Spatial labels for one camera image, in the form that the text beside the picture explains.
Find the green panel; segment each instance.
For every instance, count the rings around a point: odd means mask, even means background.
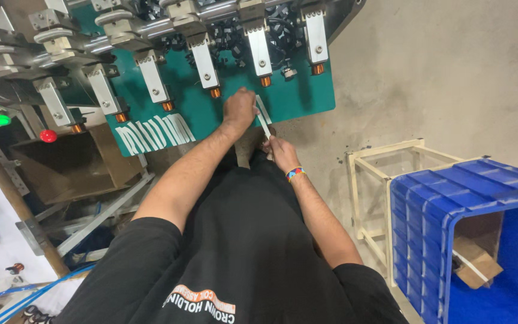
[[[77,9],[74,15],[85,22],[84,27],[87,31],[99,31],[97,26],[93,27],[94,25],[89,23],[93,23],[90,16],[96,16],[89,6]],[[130,120],[144,123],[155,115],[159,117],[168,115],[169,113],[164,112],[161,104],[151,102],[147,86],[139,67],[135,66],[132,53],[124,49],[118,49],[112,53],[117,56],[115,65],[119,68],[120,76],[112,78],[111,83],[116,95],[124,97],[129,105]],[[171,114],[181,114],[197,140],[205,138],[220,125],[223,103],[240,86],[252,89],[261,96],[273,122],[320,113],[335,107],[330,62],[325,63],[323,74],[311,76],[306,50],[299,51],[291,60],[293,68],[298,72],[295,78],[285,82],[279,70],[273,71],[272,85],[268,88],[261,87],[251,64],[245,68],[238,68],[234,64],[235,60],[231,52],[223,51],[221,57],[227,58],[228,62],[227,67],[218,70],[223,92],[223,97],[218,99],[212,99],[209,90],[201,87],[198,73],[189,66],[185,55],[187,52],[170,51],[166,55],[168,63],[160,66],[159,70],[163,82],[169,86],[169,92],[174,97],[176,109]],[[109,115],[106,118],[123,155],[129,156],[119,133],[115,131],[116,127],[123,124],[119,124],[114,116]],[[260,124],[255,120],[253,126],[260,126]]]

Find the cardboard box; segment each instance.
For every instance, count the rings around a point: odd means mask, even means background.
[[[453,258],[460,264],[455,273],[472,289],[491,283],[503,268],[474,241],[458,237],[453,240]]]
[[[143,168],[137,156],[124,158],[108,124],[53,143],[25,141],[10,147],[18,170],[45,204],[80,200],[124,188]]]

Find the red button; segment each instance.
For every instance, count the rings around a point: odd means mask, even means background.
[[[50,129],[42,130],[39,133],[39,138],[46,143],[53,143],[57,139],[57,133]]]

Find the white tape strip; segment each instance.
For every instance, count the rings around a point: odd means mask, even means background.
[[[181,133],[177,134],[177,130],[173,126],[173,123],[169,120],[167,117],[163,117],[163,121],[165,121],[165,124],[167,124],[167,128],[171,131],[171,134],[175,137],[175,140],[177,141],[177,144],[184,144],[185,140],[183,139],[183,136]]]
[[[153,119],[149,119],[148,122],[149,122],[149,124],[151,124],[153,126],[153,128],[157,132],[157,135],[159,135],[159,138],[161,138],[161,142],[163,144],[163,147],[166,147],[167,146],[167,141],[165,140],[165,137],[163,136],[163,133],[159,129],[159,126],[157,126],[157,124],[153,121]]]
[[[145,152],[145,150],[141,146],[141,143],[139,142],[139,139],[130,129],[128,129],[127,127],[121,127],[121,131],[123,132],[123,134],[125,134],[125,137],[127,137],[127,141],[129,142],[129,145],[131,145],[131,147],[133,148],[135,154],[139,154],[139,151],[135,147],[136,143],[139,149],[141,150],[141,153]]]
[[[479,271],[479,269],[475,268],[475,266],[474,266],[471,262],[469,262],[469,260],[465,259],[465,258],[463,257],[463,255],[461,255],[461,254],[457,253],[457,251],[455,251],[455,250],[453,250],[453,255],[455,255],[456,257],[458,257],[458,258],[459,258],[459,260],[461,260],[461,262],[465,263],[469,268],[471,268],[471,270],[473,270],[473,272],[474,272],[474,273],[476,273],[476,274],[477,274],[477,276],[479,276],[481,279],[483,279],[483,281],[484,281],[484,282],[489,281],[489,279],[487,279],[487,277],[486,277],[484,274],[482,274],[482,273]]]
[[[177,114],[168,115],[167,118],[171,123],[173,124],[173,127],[177,130],[177,134],[183,137],[183,140],[185,143],[189,142],[189,136],[187,135],[187,132],[183,128],[183,125],[180,121],[177,120]]]
[[[149,142],[149,144],[151,144],[151,147],[153,147],[153,150],[154,151],[157,151],[157,146],[155,146],[155,142],[151,139],[151,136],[149,136],[149,134],[147,133],[147,131],[145,130],[145,128],[143,128],[143,125],[141,125],[141,122],[137,121],[135,122],[137,124],[137,127],[139,128],[139,130],[141,131],[141,133],[143,133],[143,135],[145,136],[145,138],[147,138],[147,141]]]
[[[119,137],[121,137],[121,140],[123,141],[123,144],[125,144],[125,147],[127,148],[127,151],[129,151],[129,154],[135,155],[136,152],[133,151],[131,148],[131,145],[129,145],[129,142],[127,141],[127,136],[125,136],[125,133],[122,128],[115,128],[115,130],[119,133]]]
[[[145,139],[143,139],[143,136],[141,136],[139,129],[137,129],[137,127],[135,127],[135,125],[130,121],[127,123],[127,126],[129,126],[129,128],[132,129],[135,132],[135,134],[137,134],[137,137],[141,141],[141,143],[138,143],[139,147],[141,147],[141,144],[143,144],[143,146],[145,146],[145,150],[147,150],[148,152],[151,151],[151,149],[149,148],[149,145],[147,145],[147,142],[145,141]]]
[[[255,98],[257,100],[257,104],[259,105],[259,110],[261,111],[261,113],[263,114],[263,117],[265,117],[265,121],[268,123],[268,124],[272,124],[271,122],[271,118],[269,117],[269,114],[267,114],[267,109],[265,109],[265,105],[263,104],[263,100],[261,100],[261,97],[259,97],[259,95],[255,95]]]
[[[157,137],[157,134],[155,134],[155,131],[153,130],[153,128],[151,128],[151,125],[149,125],[149,123],[143,123],[143,124],[145,125],[145,128],[149,131],[149,133],[151,133],[151,136],[153,136],[155,143],[157,143],[157,147],[159,147],[159,149],[162,149],[163,145],[161,144],[159,137]]]
[[[265,132],[265,136],[267,139],[271,137],[271,132],[267,128],[267,124],[265,123],[265,120],[263,119],[263,116],[261,114],[257,115],[257,118],[259,119],[259,122],[261,123],[261,127],[263,127],[263,131]]]
[[[163,122],[161,117],[155,115],[155,116],[153,116],[153,118],[157,119],[157,121],[161,125],[161,128],[163,129],[163,131],[169,138],[169,141],[171,141],[171,145],[173,145],[173,146],[177,145],[177,143],[175,142],[175,139],[173,138],[173,136],[171,136],[171,133],[169,133],[169,129],[167,129],[167,126],[165,126],[165,123]]]
[[[193,136],[193,133],[191,133],[191,130],[189,129],[189,126],[187,126],[187,123],[183,119],[183,116],[181,116],[180,114],[175,114],[175,118],[183,125],[183,129],[185,129],[187,135],[189,135],[191,142],[195,142],[195,136]]]

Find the beaded bracelet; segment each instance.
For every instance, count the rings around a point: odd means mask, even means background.
[[[289,182],[291,182],[291,178],[298,175],[299,173],[305,173],[305,170],[303,170],[302,166],[294,168],[293,170],[289,171],[285,176],[287,177],[287,180],[289,180]]]

